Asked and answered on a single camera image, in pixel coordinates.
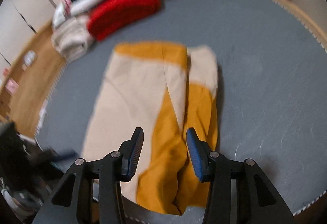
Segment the beige and orange hooded jacket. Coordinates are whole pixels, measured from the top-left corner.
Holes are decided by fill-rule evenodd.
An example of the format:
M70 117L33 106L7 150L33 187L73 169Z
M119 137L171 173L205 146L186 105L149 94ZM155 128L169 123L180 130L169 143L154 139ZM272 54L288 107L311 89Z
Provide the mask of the beige and orange hooded jacket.
M144 141L136 174L122 185L125 198L160 214L182 215L205 207L209 185L193 171L186 132L215 148L218 140L217 57L207 45L168 41L121 43L114 47L93 114L82 157L99 160L131 138Z

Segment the red folded blanket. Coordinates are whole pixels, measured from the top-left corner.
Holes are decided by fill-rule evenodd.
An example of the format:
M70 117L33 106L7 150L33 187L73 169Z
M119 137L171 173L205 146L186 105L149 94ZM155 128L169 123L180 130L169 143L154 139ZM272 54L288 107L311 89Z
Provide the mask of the red folded blanket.
M91 11L87 30L93 38L101 41L160 9L161 0L105 0Z

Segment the grey quilted bed cover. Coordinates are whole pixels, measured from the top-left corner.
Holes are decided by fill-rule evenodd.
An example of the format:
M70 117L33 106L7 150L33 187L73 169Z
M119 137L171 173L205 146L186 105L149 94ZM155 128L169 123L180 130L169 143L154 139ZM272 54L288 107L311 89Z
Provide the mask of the grey quilted bed cover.
M326 190L325 44L271 0L165 0L162 11L118 30L64 70L41 147L82 150L113 47L145 40L216 53L223 155L254 159L292 212Z

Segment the white folded fleece blanket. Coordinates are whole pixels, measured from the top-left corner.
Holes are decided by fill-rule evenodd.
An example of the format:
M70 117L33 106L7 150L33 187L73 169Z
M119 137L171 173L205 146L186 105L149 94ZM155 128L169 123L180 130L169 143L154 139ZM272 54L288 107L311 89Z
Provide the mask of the white folded fleece blanket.
M80 59L94 44L95 39L87 29L88 22L87 14L72 17L53 32L53 48L67 63Z

